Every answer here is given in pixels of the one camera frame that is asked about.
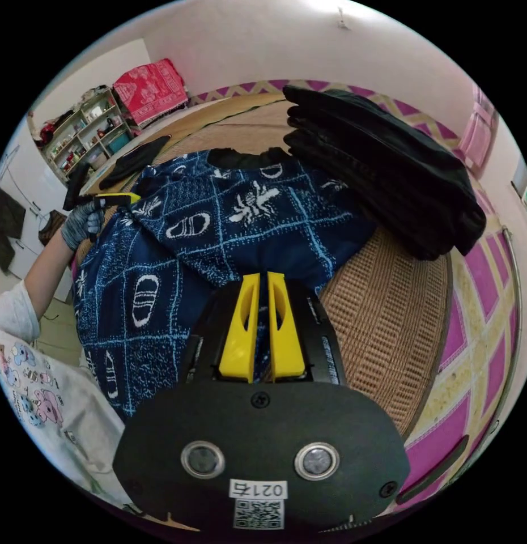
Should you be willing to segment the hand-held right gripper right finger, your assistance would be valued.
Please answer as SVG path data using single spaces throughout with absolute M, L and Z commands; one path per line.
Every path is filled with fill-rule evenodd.
M 301 378 L 305 374 L 305 361 L 284 275 L 268 272 L 267 289 L 271 378 L 273 381 Z

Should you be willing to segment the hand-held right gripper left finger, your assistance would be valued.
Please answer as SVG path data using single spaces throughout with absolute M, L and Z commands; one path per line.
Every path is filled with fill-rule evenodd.
M 243 276 L 218 366 L 225 379 L 253 380 L 259 298 L 260 274 Z

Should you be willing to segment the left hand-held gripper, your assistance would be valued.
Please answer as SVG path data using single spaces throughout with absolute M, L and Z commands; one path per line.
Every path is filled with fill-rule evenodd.
M 90 242 L 94 243 L 104 224 L 104 207 L 129 207 L 137 203 L 141 196 L 132 193 L 101 193 L 82 207 L 82 230 Z

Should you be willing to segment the person's left hand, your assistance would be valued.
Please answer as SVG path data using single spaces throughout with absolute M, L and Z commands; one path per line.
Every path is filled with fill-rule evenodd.
M 67 247 L 71 251 L 76 251 L 78 246 L 85 239 L 87 235 L 82 230 L 82 207 L 84 204 L 76 207 L 67 217 L 63 226 L 61 227 L 61 236 L 66 243 Z

